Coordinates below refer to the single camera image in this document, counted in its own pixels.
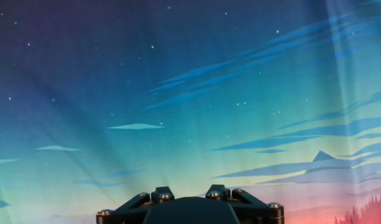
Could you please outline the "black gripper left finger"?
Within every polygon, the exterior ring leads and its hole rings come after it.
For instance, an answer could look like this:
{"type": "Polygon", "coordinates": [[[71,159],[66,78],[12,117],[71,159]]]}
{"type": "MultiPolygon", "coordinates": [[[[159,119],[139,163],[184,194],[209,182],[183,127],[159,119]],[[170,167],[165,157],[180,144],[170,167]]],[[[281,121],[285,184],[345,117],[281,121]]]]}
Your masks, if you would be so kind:
{"type": "Polygon", "coordinates": [[[96,213],[96,224],[142,223],[149,210],[158,204],[175,200],[168,186],[156,187],[151,193],[141,192],[115,210],[96,213]]]}

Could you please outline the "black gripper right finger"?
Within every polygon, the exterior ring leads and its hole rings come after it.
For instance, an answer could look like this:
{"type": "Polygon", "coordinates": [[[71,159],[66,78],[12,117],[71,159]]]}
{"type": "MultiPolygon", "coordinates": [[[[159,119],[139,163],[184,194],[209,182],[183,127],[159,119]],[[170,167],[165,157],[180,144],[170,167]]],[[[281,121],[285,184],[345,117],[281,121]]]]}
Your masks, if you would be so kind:
{"type": "Polygon", "coordinates": [[[244,189],[229,189],[213,184],[205,198],[225,202],[229,211],[224,212],[238,223],[284,224],[284,206],[278,202],[265,203],[244,189]]]}

